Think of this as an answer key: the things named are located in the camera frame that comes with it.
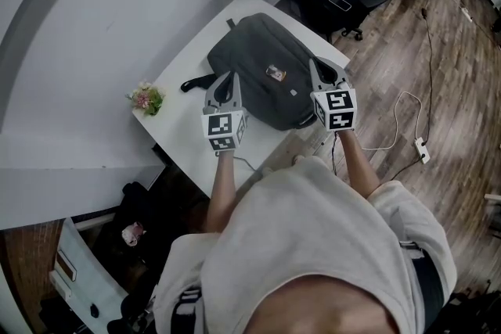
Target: white cable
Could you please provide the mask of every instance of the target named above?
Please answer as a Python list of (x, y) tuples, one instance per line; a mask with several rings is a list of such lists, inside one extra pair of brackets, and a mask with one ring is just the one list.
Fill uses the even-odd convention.
[(404, 91), (404, 92), (401, 92), (400, 95), (398, 96), (397, 102), (395, 103), (395, 107), (393, 108), (393, 115), (395, 116), (395, 122), (397, 124), (397, 129), (395, 130), (395, 139), (393, 140), (393, 143), (390, 146), (388, 146), (387, 148), (372, 148), (372, 149), (362, 148), (363, 150), (389, 150), (389, 149), (393, 148), (393, 146), (395, 146), (395, 143), (397, 143), (397, 136), (398, 136), (397, 105), (398, 105), (398, 102), (400, 102), (400, 98), (405, 93), (407, 95), (412, 96), (415, 100), (417, 100), (420, 103), (420, 111), (417, 114), (416, 129), (414, 130), (414, 139), (417, 140), (417, 126), (420, 123), (420, 115), (421, 115), (421, 110), (423, 109), (423, 103), (421, 103), (421, 100), (417, 96), (413, 95), (410, 92)]

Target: black and white marker cube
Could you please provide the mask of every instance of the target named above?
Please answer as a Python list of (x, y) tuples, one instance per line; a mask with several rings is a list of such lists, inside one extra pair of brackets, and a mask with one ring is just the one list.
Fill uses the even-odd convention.
[(315, 114), (328, 131), (351, 130), (355, 126), (355, 89), (312, 92)]
[(202, 116), (204, 137), (215, 152), (234, 150), (240, 146), (247, 128), (242, 110)]

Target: backpack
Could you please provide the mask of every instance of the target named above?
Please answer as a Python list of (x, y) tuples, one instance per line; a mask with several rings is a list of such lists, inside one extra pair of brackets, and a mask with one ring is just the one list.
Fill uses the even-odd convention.
[(279, 131), (315, 122), (308, 65), (313, 53), (264, 13), (228, 24), (231, 30), (207, 55), (215, 76), (187, 81), (181, 89), (207, 89), (216, 77), (235, 71), (242, 104), (254, 117)]

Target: white t-shirt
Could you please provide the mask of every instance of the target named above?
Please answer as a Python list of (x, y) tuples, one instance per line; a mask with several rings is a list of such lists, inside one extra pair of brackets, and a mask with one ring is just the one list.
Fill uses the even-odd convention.
[(447, 300), (456, 268), (441, 225), (398, 181), (368, 199), (309, 157), (254, 185), (222, 234), (184, 235), (172, 244), (153, 307), (169, 334), (184, 289), (200, 284), (209, 334), (241, 334), (259, 303), (285, 283), (325, 275), (373, 294), (401, 334), (424, 330), (424, 304), (399, 240), (426, 250)]

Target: flower bouquet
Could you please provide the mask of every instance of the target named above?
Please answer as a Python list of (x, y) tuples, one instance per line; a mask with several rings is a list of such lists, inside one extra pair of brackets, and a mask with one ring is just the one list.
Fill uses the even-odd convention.
[(139, 82), (139, 87), (125, 96), (134, 109), (143, 110), (145, 116), (155, 116), (164, 101), (165, 94), (149, 82)]

